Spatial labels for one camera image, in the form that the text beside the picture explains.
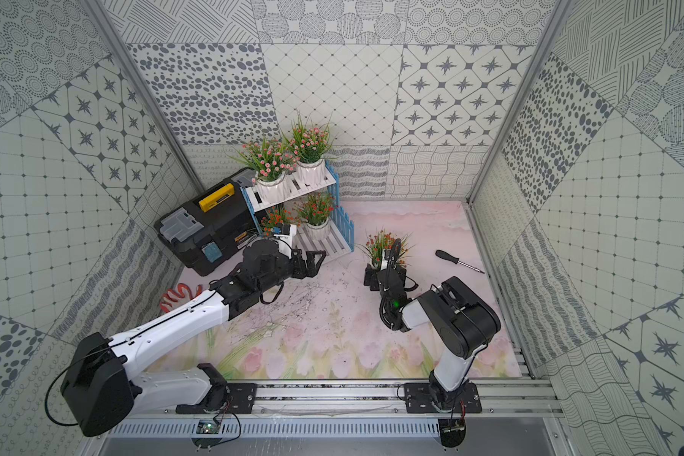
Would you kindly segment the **red flower pot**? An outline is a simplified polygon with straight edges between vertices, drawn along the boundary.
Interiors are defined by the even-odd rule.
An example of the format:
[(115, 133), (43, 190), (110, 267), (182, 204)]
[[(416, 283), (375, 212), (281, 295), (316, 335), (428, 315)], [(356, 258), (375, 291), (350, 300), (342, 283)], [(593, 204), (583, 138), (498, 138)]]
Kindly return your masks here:
[(328, 191), (310, 193), (298, 205), (298, 218), (305, 232), (314, 241), (323, 241), (330, 232), (330, 219), (336, 208), (336, 200)]
[[(372, 269), (379, 271), (382, 268), (384, 252), (393, 248), (393, 243), (397, 239), (399, 239), (397, 235), (385, 230), (380, 230), (374, 235), (368, 235), (368, 239), (363, 245), (363, 251), (368, 257), (369, 264), (372, 266)], [(409, 250), (408, 239), (408, 236), (400, 238), (401, 252), (397, 258), (397, 266), (407, 266), (407, 256)]]

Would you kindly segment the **orange flower pot front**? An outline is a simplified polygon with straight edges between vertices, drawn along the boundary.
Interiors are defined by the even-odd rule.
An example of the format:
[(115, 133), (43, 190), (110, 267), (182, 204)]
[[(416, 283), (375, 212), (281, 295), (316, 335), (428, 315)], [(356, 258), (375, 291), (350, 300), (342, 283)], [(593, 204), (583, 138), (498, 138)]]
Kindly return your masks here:
[(268, 208), (266, 215), (260, 221), (262, 233), (267, 237), (282, 234), (285, 226), (291, 227), (292, 225), (296, 225), (296, 221), (283, 204)]

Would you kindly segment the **pink flower pot back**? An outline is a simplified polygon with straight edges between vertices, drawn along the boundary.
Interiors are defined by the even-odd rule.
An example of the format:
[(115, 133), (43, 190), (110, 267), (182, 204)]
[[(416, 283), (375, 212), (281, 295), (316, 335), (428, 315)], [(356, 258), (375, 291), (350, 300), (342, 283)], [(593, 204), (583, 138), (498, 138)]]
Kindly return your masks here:
[(231, 159), (256, 173), (255, 184), (271, 203), (280, 203), (286, 193), (286, 176), (296, 170), (298, 158), (279, 139), (262, 139), (247, 142)]

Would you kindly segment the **pink flower pot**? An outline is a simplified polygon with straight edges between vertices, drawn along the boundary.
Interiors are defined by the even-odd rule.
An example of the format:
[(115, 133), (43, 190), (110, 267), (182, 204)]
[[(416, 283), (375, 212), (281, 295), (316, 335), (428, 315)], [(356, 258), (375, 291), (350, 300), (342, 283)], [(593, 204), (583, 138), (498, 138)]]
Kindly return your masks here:
[(296, 159), (298, 180), (307, 186), (321, 184), (326, 169), (325, 155), (333, 144), (330, 125), (310, 123), (298, 114), (284, 142)]
[(247, 142), (231, 159), (256, 173), (255, 184), (271, 203), (280, 203), (286, 193), (286, 176), (296, 170), (298, 158), (279, 139), (262, 139)]

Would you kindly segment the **pink flower pot front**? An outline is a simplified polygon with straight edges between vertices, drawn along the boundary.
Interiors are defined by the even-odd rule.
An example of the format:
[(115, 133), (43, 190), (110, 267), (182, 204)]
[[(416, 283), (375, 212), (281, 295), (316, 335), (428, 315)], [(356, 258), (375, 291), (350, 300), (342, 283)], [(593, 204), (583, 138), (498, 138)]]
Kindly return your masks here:
[(325, 155), (333, 144), (330, 125), (310, 123), (298, 114), (284, 142), (296, 159), (298, 180), (307, 186), (321, 184), (326, 169)]

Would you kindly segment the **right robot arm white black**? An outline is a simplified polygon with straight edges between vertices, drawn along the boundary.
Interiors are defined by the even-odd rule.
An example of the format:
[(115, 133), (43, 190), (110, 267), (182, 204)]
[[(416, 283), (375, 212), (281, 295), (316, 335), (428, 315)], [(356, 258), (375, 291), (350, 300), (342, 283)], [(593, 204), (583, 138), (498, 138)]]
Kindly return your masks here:
[(379, 316), (392, 330), (408, 332), (431, 324), (444, 344), (437, 366), (429, 374), (431, 404), (443, 412), (460, 406), (471, 391), (469, 373), (476, 356), (484, 351), (501, 331), (499, 315), (459, 277), (450, 277), (439, 286), (411, 299), (407, 271), (389, 266), (376, 270), (367, 266), (363, 285), (381, 296)]

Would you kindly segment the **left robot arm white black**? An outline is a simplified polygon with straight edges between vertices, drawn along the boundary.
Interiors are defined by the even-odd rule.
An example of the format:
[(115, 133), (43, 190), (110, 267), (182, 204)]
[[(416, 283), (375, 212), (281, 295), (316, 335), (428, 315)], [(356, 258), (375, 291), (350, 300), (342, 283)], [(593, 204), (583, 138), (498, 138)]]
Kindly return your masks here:
[(180, 414), (224, 413), (232, 393), (211, 363), (182, 372), (147, 374), (146, 368), (189, 339), (266, 304), (264, 293), (282, 291), (286, 279), (315, 277), (327, 254), (302, 252), (282, 239), (259, 239), (242, 252), (226, 277), (186, 304), (134, 329), (105, 337), (98, 332), (77, 346), (70, 364), (51, 383), (85, 437), (115, 428), (132, 414), (173, 408)]

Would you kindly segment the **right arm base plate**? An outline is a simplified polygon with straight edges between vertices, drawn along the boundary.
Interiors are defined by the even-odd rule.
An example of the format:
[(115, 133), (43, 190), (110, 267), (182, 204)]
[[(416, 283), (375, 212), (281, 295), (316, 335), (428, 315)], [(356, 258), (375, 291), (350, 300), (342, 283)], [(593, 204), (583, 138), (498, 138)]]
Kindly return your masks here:
[(445, 391), (428, 383), (406, 383), (404, 400), (408, 413), (454, 412), (481, 413), (481, 397), (470, 381), (455, 391)]

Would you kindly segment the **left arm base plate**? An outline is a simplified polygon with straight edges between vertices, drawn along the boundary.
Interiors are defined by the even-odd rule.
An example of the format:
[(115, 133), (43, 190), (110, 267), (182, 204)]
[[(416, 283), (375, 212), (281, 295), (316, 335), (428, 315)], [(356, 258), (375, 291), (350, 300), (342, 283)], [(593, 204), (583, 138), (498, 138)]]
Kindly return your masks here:
[(232, 383), (225, 386), (214, 385), (210, 391), (194, 405), (178, 405), (176, 414), (201, 414), (233, 412), (249, 414), (256, 400), (257, 384)]

